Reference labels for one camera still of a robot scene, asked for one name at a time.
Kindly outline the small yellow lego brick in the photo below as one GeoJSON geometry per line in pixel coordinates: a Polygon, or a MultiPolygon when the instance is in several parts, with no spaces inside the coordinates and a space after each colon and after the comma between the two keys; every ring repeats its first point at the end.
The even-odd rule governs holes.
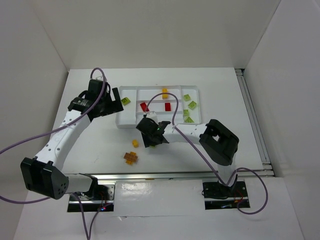
{"type": "Polygon", "coordinates": [[[136,139],[134,139],[132,141],[132,145],[133,145],[134,148],[138,148],[139,147],[139,142],[136,139]]]}

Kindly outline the light green lego brick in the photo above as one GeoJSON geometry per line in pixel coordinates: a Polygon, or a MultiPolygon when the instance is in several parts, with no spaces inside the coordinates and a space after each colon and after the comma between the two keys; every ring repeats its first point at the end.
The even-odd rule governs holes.
{"type": "Polygon", "coordinates": [[[126,106],[131,102],[131,100],[128,97],[124,97],[123,99],[121,99],[121,103],[126,106]]]}

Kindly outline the orange yellow lego cross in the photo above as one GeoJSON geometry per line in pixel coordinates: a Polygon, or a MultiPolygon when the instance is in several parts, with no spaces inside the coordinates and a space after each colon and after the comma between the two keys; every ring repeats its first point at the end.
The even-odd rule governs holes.
{"type": "Polygon", "coordinates": [[[125,160],[125,163],[128,165],[136,164],[138,161],[138,156],[135,152],[126,152],[123,156],[123,159],[125,160]]]}

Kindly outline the red lego with green top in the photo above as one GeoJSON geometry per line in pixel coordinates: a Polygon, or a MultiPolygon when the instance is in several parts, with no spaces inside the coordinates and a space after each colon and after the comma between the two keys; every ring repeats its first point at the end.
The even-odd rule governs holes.
{"type": "Polygon", "coordinates": [[[142,103],[140,103],[139,105],[140,105],[141,110],[142,110],[144,113],[150,111],[149,108],[148,108],[148,106],[147,106],[147,104],[146,104],[145,102],[142,102],[142,103]]]}

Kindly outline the red lego brick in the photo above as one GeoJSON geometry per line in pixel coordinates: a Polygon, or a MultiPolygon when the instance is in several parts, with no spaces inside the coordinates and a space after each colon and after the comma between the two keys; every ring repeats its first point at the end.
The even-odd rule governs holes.
{"type": "Polygon", "coordinates": [[[165,111],[166,111],[166,112],[170,112],[170,111],[172,110],[172,108],[171,108],[171,103],[170,103],[170,102],[166,102],[166,103],[164,104],[164,108],[165,108],[165,111]]]}

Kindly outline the yellow tall lego brick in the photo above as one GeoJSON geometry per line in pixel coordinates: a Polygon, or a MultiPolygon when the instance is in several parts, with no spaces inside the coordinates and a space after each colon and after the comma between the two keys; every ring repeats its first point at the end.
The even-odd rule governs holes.
{"type": "Polygon", "coordinates": [[[162,99],[166,100],[168,98],[168,89],[167,88],[162,88],[162,99]]]}

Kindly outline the green lego brick bin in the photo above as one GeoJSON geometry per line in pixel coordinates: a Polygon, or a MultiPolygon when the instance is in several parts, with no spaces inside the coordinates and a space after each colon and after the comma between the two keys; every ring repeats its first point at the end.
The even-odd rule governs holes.
{"type": "Polygon", "coordinates": [[[191,109],[191,110],[194,110],[197,106],[198,106],[198,104],[195,101],[191,101],[188,104],[188,108],[191,109]]]}
{"type": "Polygon", "coordinates": [[[188,117],[184,120],[184,122],[185,122],[185,123],[190,123],[190,124],[192,124],[192,123],[194,123],[194,120],[193,120],[190,116],[188,116],[188,117]]]}

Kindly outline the pale green large lego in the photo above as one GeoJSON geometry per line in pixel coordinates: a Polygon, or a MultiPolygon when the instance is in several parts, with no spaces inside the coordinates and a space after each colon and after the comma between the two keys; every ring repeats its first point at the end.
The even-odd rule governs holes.
{"type": "Polygon", "coordinates": [[[189,110],[188,109],[184,109],[183,110],[183,116],[184,117],[188,117],[190,115],[189,110]]]}

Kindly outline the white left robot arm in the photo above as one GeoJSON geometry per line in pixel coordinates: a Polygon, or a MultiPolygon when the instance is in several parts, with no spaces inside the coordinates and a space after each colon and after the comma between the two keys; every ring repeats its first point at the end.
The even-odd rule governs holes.
{"type": "Polygon", "coordinates": [[[64,174],[66,158],[82,132],[93,119],[123,111],[118,88],[91,79],[88,89],[75,97],[68,106],[61,130],[33,158],[20,164],[23,180],[29,191],[58,200],[65,194],[82,193],[93,199],[106,191],[98,186],[98,179],[85,173],[64,174]]]}

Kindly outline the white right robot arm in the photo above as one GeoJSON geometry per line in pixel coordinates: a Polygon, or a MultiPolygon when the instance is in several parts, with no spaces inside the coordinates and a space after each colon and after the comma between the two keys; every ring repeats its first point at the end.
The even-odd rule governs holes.
{"type": "Polygon", "coordinates": [[[146,148],[161,144],[189,143],[212,169],[213,166],[196,147],[202,146],[209,158],[217,164],[217,169],[212,171],[218,182],[228,188],[235,185],[238,176],[234,158],[239,138],[220,121],[211,119],[207,124],[174,124],[173,121],[156,120],[156,113],[150,112],[136,126],[146,148]]]}

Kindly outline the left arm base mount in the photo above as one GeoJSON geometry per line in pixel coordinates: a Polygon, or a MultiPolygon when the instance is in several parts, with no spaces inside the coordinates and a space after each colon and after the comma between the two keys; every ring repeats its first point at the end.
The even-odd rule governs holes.
{"type": "Polygon", "coordinates": [[[72,193],[76,193],[80,199],[85,213],[96,212],[101,207],[103,207],[102,212],[113,212],[115,190],[116,183],[112,181],[98,181],[91,190],[88,183],[71,182],[67,188],[67,193],[69,194],[67,212],[81,212],[80,203],[72,193]]]}

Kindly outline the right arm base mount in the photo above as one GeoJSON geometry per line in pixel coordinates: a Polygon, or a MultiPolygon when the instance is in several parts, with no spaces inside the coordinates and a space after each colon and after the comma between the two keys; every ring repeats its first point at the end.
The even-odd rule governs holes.
{"type": "Polygon", "coordinates": [[[250,208],[247,186],[244,181],[237,181],[233,187],[226,187],[218,181],[203,182],[201,192],[206,210],[224,210],[250,208]]]}

